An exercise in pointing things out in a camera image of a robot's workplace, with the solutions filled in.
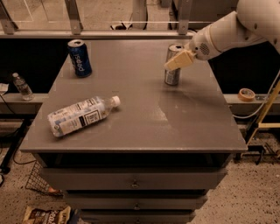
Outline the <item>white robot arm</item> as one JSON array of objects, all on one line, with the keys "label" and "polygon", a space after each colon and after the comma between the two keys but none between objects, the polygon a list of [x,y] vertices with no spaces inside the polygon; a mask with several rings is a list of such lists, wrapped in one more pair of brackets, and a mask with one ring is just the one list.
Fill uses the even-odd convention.
[{"label": "white robot arm", "polygon": [[238,47],[269,41],[280,53],[280,0],[239,0],[236,11],[199,30],[164,64],[168,71],[210,60]]}]

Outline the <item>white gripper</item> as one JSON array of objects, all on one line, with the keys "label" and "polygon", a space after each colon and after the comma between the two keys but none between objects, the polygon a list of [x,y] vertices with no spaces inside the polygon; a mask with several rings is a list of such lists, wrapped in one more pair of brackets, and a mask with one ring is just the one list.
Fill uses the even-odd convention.
[{"label": "white gripper", "polygon": [[196,58],[198,60],[210,60],[221,54],[219,42],[221,41],[221,28],[209,25],[199,30],[189,43],[191,50],[182,50],[171,57],[164,64],[164,68],[173,71],[182,67],[190,66]]}]

